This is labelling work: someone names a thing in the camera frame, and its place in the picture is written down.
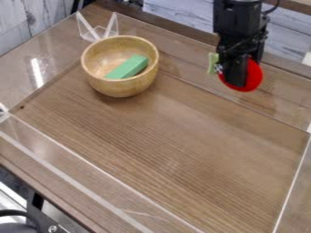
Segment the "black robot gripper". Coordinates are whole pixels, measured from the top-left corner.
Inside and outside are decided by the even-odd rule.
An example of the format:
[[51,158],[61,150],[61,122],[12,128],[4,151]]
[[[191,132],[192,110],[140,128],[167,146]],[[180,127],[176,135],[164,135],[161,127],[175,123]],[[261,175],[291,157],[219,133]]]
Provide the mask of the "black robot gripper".
[[247,84],[248,56],[261,62],[268,21],[263,0],[213,0],[212,30],[220,37],[216,51],[224,58],[224,82],[232,87]]

